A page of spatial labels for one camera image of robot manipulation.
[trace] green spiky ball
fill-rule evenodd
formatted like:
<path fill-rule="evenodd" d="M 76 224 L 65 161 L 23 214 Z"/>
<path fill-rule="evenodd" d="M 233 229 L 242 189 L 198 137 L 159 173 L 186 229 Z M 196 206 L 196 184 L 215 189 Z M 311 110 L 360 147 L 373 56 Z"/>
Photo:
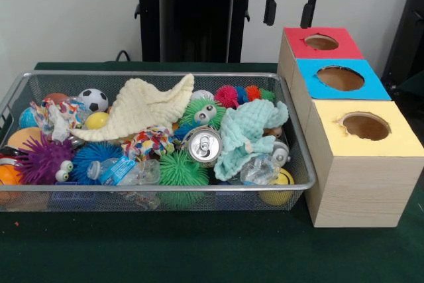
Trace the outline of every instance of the green spiky ball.
<path fill-rule="evenodd" d="M 273 92 L 268 91 L 267 89 L 260 89 L 260 98 L 267 99 L 268 101 L 274 102 L 276 95 Z"/>
<path fill-rule="evenodd" d="M 191 101 L 185 109 L 183 117 L 180 119 L 180 125 L 192 123 L 194 121 L 194 115 L 209 104 L 213 105 L 217 109 L 217 114 L 212 120 L 210 120 L 208 125 L 211 125 L 214 129 L 219 130 L 221 127 L 221 121 L 223 120 L 225 111 L 227 109 L 223 106 L 220 106 L 215 100 L 207 98 L 195 99 Z"/>
<path fill-rule="evenodd" d="M 182 150 L 160 157 L 160 185 L 206 186 L 207 170 Z M 160 199 L 170 209 L 187 209 L 204 196 L 203 192 L 161 192 Z"/>

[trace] white wall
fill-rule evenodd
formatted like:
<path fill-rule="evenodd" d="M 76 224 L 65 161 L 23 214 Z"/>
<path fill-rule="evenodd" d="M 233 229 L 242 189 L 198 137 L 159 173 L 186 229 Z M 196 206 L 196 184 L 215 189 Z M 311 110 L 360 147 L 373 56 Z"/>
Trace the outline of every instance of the white wall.
<path fill-rule="evenodd" d="M 276 62 L 282 26 L 298 26 L 307 0 L 276 0 L 276 24 L 262 23 L 265 0 L 250 0 L 243 62 Z M 39 61 L 102 62 L 126 49 L 140 60 L 138 0 L 0 0 L 0 96 Z M 405 0 L 318 0 L 314 25 L 347 27 L 381 73 Z"/>

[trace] yellow box lid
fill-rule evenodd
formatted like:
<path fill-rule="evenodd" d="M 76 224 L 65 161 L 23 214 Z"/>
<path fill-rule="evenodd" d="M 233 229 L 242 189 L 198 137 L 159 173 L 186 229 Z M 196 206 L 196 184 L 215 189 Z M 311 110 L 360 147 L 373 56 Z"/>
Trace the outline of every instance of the yellow box lid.
<path fill-rule="evenodd" d="M 424 157 L 423 146 L 393 101 L 313 102 L 334 156 Z"/>

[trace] red box lid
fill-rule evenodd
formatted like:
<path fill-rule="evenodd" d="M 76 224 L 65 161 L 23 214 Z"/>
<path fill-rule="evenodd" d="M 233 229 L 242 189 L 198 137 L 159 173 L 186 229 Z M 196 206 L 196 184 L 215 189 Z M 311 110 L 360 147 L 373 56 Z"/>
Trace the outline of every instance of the red box lid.
<path fill-rule="evenodd" d="M 284 32 L 297 59 L 364 59 L 345 28 L 284 28 Z"/>

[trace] red spiky ball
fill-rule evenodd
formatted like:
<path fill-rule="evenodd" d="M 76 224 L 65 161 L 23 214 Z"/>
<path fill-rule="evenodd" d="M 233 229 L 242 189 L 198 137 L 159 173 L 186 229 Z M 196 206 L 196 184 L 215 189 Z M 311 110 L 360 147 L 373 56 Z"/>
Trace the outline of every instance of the red spiky ball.
<path fill-rule="evenodd" d="M 231 85 L 224 85 L 220 87 L 215 94 L 215 100 L 221 102 L 221 105 L 226 108 L 238 107 L 238 98 L 239 95 L 237 94 L 236 88 Z"/>
<path fill-rule="evenodd" d="M 28 149 L 20 149 L 26 155 L 17 157 L 16 169 L 22 176 L 23 184 L 52 185 L 57 182 L 56 172 L 64 160 L 72 160 L 72 144 L 66 139 L 64 142 L 49 142 L 41 134 L 40 142 L 30 138 L 23 143 Z"/>

